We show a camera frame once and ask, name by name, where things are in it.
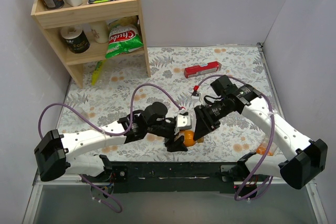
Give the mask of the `orange juice bottle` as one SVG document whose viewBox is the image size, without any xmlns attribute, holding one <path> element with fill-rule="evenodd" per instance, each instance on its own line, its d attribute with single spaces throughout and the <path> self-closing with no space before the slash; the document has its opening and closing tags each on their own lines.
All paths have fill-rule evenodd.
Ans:
<svg viewBox="0 0 336 224">
<path fill-rule="evenodd" d="M 184 136 L 184 145 L 186 147 L 194 146 L 196 143 L 203 143 L 204 138 L 200 138 L 198 140 L 194 140 L 194 132 L 191 130 L 180 131 L 180 134 Z"/>
</svg>

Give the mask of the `clear water bottle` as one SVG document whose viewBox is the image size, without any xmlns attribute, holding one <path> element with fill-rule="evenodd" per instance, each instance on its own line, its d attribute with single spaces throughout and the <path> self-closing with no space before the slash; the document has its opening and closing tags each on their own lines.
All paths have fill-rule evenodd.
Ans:
<svg viewBox="0 0 336 224">
<path fill-rule="evenodd" d="M 81 107 L 76 106 L 74 109 L 80 114 L 80 119 L 84 122 L 85 120 L 89 121 L 89 114 Z"/>
</svg>

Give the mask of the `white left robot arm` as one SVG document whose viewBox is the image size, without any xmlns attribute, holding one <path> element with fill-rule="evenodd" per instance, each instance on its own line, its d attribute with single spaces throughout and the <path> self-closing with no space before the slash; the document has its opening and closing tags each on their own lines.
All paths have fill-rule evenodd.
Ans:
<svg viewBox="0 0 336 224">
<path fill-rule="evenodd" d="M 112 175 L 107 158 L 88 158 L 85 153 L 142 140 L 147 134 L 164 138 L 170 152 L 187 151 L 178 134 L 191 127 L 192 119 L 185 109 L 168 117 L 167 107 L 154 102 L 103 127 L 65 134 L 57 129 L 48 131 L 34 149 L 40 180 L 50 182 L 64 174 L 84 174 L 106 182 Z"/>
</svg>

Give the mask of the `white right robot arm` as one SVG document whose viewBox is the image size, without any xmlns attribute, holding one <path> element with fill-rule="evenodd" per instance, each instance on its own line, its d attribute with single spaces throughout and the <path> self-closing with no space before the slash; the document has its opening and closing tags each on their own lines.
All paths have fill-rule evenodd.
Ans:
<svg viewBox="0 0 336 224">
<path fill-rule="evenodd" d="M 216 75 L 211 87 L 219 100 L 194 108 L 196 127 L 194 139 L 215 131 L 220 120 L 237 112 L 253 122 L 269 136 L 267 148 L 272 144 L 280 149 L 284 159 L 266 153 L 251 152 L 237 161 L 226 175 L 251 180 L 255 175 L 282 178 L 294 189 L 301 189 L 319 175 L 326 166 L 328 146 L 321 140 L 312 140 L 275 113 L 268 98 L 253 86 L 232 83 L 233 77 Z"/>
</svg>

